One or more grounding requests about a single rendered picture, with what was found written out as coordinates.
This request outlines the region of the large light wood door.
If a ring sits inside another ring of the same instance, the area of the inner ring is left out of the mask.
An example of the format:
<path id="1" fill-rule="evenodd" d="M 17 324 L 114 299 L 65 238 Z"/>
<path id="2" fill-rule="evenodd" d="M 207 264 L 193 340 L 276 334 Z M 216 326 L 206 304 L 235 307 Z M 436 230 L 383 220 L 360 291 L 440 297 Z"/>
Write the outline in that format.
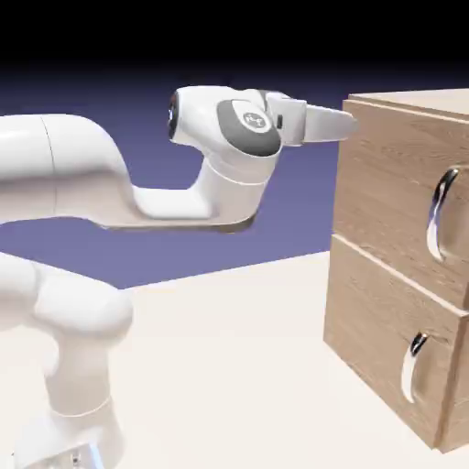
<path id="1" fill-rule="evenodd" d="M 358 121 L 340 144 L 333 230 L 422 287 L 469 310 L 469 105 L 434 92 L 353 94 Z M 435 187 L 460 172 L 442 206 L 437 261 L 426 245 Z"/>

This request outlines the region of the small light wood door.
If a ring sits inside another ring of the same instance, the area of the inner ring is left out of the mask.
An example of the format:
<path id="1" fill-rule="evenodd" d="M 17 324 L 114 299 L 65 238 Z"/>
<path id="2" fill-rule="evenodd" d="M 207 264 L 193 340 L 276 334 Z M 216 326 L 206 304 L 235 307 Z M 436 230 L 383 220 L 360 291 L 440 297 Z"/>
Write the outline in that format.
<path id="1" fill-rule="evenodd" d="M 429 339 L 411 404 L 401 367 L 418 332 Z M 447 453 L 469 445 L 469 311 L 335 234 L 323 338 L 429 447 Z"/>

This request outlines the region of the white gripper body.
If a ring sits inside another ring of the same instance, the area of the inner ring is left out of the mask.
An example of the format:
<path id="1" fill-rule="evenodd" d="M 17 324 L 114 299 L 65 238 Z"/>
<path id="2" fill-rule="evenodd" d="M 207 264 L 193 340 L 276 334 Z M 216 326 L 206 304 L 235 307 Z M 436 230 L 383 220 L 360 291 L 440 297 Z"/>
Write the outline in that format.
<path id="1" fill-rule="evenodd" d="M 357 126 L 357 120 L 346 111 L 308 104 L 303 142 L 344 141 Z"/>

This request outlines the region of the light wood cabinet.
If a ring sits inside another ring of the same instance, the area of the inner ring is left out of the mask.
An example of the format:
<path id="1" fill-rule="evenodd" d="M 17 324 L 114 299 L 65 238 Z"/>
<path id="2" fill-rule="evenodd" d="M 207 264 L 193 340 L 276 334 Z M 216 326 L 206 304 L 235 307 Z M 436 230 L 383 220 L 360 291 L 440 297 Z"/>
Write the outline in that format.
<path id="1" fill-rule="evenodd" d="M 469 445 L 469 89 L 344 109 L 323 338 L 447 453 Z"/>

